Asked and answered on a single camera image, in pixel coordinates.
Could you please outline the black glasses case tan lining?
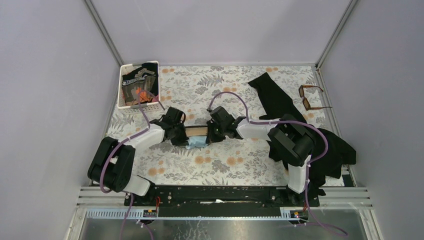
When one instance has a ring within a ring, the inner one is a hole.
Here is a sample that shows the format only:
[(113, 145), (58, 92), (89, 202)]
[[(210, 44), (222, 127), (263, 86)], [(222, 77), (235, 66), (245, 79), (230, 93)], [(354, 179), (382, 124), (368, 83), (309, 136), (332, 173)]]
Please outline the black glasses case tan lining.
[(185, 134), (187, 137), (197, 137), (197, 136), (207, 136), (208, 135), (208, 127), (207, 126), (186, 126)]

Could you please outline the light blue cleaning cloth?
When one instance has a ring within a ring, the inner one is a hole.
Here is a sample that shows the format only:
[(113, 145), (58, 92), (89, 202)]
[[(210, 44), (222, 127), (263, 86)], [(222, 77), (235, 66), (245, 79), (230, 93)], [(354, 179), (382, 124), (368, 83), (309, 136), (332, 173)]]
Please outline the light blue cleaning cloth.
[(200, 136), (190, 136), (187, 140), (187, 145), (185, 146), (185, 148), (187, 150), (191, 150), (194, 148), (206, 148), (207, 146), (208, 146), (207, 136), (200, 135)]

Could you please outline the brown tortoiseshell sunglasses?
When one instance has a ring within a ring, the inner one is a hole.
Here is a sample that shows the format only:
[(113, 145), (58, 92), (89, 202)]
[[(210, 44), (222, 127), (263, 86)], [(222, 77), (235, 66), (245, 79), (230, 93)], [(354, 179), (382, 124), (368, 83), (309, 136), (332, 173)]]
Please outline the brown tortoiseshell sunglasses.
[(302, 84), (298, 87), (298, 94), (306, 111), (318, 111), (333, 108), (332, 106), (323, 104), (318, 106), (318, 100), (322, 93), (325, 93), (325, 91), (318, 85)]

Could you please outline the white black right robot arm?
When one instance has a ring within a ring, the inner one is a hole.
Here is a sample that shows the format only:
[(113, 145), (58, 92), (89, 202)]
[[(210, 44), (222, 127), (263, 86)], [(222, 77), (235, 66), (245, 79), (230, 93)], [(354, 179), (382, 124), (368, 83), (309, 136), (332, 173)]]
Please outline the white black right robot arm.
[(271, 143), (277, 158), (287, 163), (287, 201), (293, 206), (299, 206), (307, 199), (307, 168), (317, 143), (316, 135), (320, 133), (317, 128), (296, 121), (289, 114), (280, 119), (249, 120), (246, 116), (234, 118), (222, 106), (207, 111), (211, 116), (211, 134), (215, 134), (218, 141), (228, 137), (239, 140), (260, 139)]

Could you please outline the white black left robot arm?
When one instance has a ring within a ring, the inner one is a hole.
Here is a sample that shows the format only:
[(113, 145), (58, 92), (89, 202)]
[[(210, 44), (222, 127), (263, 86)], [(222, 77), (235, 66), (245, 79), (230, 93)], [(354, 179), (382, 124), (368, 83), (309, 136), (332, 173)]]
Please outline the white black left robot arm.
[(136, 195), (144, 206), (152, 204), (155, 192), (151, 187), (154, 184), (145, 177), (133, 174), (136, 150), (145, 150), (167, 140), (177, 146), (185, 144), (188, 140), (185, 120), (184, 112), (169, 107), (160, 118), (148, 121), (146, 128), (123, 140), (104, 137), (88, 168), (88, 178), (98, 183), (105, 194), (125, 192)]

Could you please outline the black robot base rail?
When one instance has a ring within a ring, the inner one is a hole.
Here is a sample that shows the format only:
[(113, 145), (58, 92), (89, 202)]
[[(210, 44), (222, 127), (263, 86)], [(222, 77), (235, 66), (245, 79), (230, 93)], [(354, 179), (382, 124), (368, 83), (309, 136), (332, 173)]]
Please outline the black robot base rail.
[(304, 193), (295, 193), (283, 186), (190, 186), (156, 185), (145, 196), (135, 195), (124, 201), (125, 206), (184, 208), (223, 206), (231, 212), (247, 206), (253, 208), (299, 207), (306, 209)]

